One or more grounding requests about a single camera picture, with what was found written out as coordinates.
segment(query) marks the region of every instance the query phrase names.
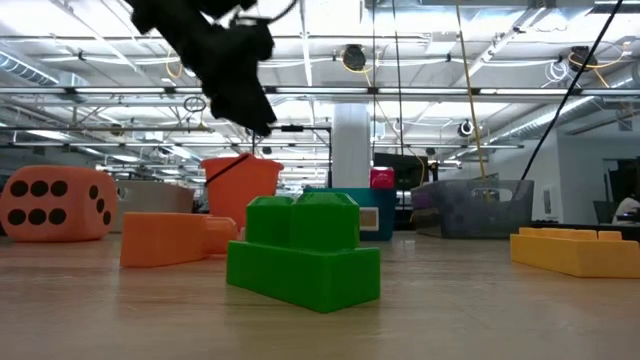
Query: bucket handle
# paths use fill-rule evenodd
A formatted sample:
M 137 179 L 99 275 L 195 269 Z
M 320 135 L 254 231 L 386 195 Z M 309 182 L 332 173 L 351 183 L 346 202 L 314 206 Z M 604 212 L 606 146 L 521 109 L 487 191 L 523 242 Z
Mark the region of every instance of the bucket handle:
M 206 188 L 207 186 L 209 186 L 209 184 L 219 178 L 220 176 L 224 175 L 226 172 L 228 172 L 229 170 L 233 169 L 234 167 L 240 165 L 243 161 L 247 160 L 249 158 L 249 154 L 244 154 L 241 157 L 237 158 L 234 162 L 232 162 L 231 164 L 227 165 L 224 169 L 218 171 L 217 173 L 215 173 L 212 177 L 210 177 L 209 179 L 207 179 L 207 182 L 204 183 L 204 187 Z

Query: orange toy block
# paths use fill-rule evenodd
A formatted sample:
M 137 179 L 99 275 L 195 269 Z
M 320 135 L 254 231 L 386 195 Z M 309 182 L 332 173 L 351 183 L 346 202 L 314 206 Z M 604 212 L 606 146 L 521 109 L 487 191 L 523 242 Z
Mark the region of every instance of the orange toy block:
M 156 267 L 226 254 L 235 223 L 210 215 L 125 213 L 120 265 Z
M 113 179 L 73 166 L 26 166 L 16 171 L 0 199 L 0 222 L 21 242 L 100 239 L 118 206 Z
M 216 216 L 204 217 L 205 236 L 204 251 L 211 255 L 227 253 L 229 241 L 238 240 L 238 228 L 232 218 Z
M 640 246 L 619 232 L 520 229 L 511 260 L 577 277 L 640 278 Z

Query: table surface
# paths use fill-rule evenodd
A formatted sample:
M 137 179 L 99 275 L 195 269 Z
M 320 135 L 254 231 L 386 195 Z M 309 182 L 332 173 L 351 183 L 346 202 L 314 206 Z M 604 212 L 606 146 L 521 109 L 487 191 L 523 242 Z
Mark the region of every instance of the table surface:
M 120 269 L 117 237 L 0 240 L 2 359 L 633 359 L 640 281 L 512 264 L 507 241 L 396 234 L 382 298 L 332 314 L 227 286 L 224 258 Z

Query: gray plastic basket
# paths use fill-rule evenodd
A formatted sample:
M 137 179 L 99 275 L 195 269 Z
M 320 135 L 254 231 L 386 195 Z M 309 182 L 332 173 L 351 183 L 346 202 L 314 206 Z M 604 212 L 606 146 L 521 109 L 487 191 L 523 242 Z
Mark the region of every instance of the gray plastic basket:
M 418 233 L 502 239 L 531 224 L 531 180 L 444 180 L 411 190 Z

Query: green lego brick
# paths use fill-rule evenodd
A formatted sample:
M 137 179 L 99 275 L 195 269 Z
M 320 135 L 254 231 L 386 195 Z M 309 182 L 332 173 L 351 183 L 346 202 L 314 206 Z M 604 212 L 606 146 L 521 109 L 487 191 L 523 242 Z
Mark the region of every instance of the green lego brick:
M 261 196 L 247 206 L 247 242 L 288 247 L 291 243 L 291 204 L 284 196 Z
M 328 313 L 380 298 L 380 250 L 319 252 L 230 242 L 227 283 Z
M 360 245 L 360 207 L 342 193 L 307 193 L 293 203 L 291 246 L 335 251 Z

